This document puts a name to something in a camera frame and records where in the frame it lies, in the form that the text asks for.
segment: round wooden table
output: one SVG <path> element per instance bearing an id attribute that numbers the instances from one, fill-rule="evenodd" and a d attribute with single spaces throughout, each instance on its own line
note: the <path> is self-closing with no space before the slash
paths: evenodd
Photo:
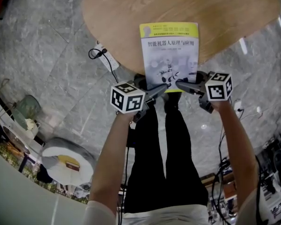
<path id="1" fill-rule="evenodd" d="M 199 24 L 199 63 L 278 18 L 279 0 L 83 0 L 90 32 L 128 69 L 144 74 L 139 25 Z"/>

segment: forearm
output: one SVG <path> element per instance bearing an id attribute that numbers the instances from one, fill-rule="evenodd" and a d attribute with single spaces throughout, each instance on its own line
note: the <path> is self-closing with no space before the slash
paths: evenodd
<path id="1" fill-rule="evenodd" d="M 90 201 L 106 205 L 114 214 L 124 170 L 129 122 L 122 114 L 115 118 L 98 160 L 89 196 Z"/>
<path id="2" fill-rule="evenodd" d="M 237 184 L 238 208 L 257 187 L 258 171 L 248 135 L 229 102 L 219 111 L 226 133 L 229 160 Z"/>

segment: power strip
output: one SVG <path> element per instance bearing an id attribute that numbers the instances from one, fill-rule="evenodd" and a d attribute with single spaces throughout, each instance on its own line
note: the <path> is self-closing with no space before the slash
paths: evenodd
<path id="1" fill-rule="evenodd" d="M 103 45 L 101 43 L 99 43 L 94 48 L 96 48 L 96 49 L 98 49 L 100 51 L 102 51 L 104 49 L 104 47 L 103 47 Z M 93 53 L 97 55 L 98 51 L 93 50 Z M 108 63 L 107 59 L 104 56 L 99 57 L 99 59 L 104 64 L 104 66 L 106 66 L 108 71 L 111 72 L 111 68 L 112 68 L 113 71 L 116 70 L 119 67 L 119 63 L 114 59 L 114 57 L 111 55 L 111 53 L 109 51 L 107 51 L 106 53 L 104 53 L 104 55 L 108 58 L 109 62 L 111 63 L 111 67 L 109 66 L 109 63 Z"/>

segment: marble floor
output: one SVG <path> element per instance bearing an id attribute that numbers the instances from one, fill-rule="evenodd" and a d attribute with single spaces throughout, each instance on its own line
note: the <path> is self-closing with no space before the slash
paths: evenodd
<path id="1" fill-rule="evenodd" d="M 31 94 L 40 102 L 40 133 L 80 144 L 97 159 L 115 117 L 109 105 L 114 79 L 88 51 L 96 39 L 84 24 L 81 0 L 10 0 L 0 21 L 0 84 L 5 102 Z M 232 100 L 242 100 L 244 125 L 256 151 L 274 132 L 281 131 L 281 27 L 273 21 L 245 38 L 248 54 L 236 43 L 200 66 L 203 71 L 232 73 Z M 120 67 L 119 80 L 134 74 Z M 219 163 L 222 124 L 219 115 L 199 108 L 198 99 L 183 94 L 180 110 L 192 138 L 192 158 L 199 174 L 214 172 Z M 257 107 L 263 113 L 257 114 Z M 165 114 L 156 104 L 161 151 L 165 163 Z M 222 145 L 227 155 L 226 143 Z M 128 173 L 134 161 L 129 154 Z"/>

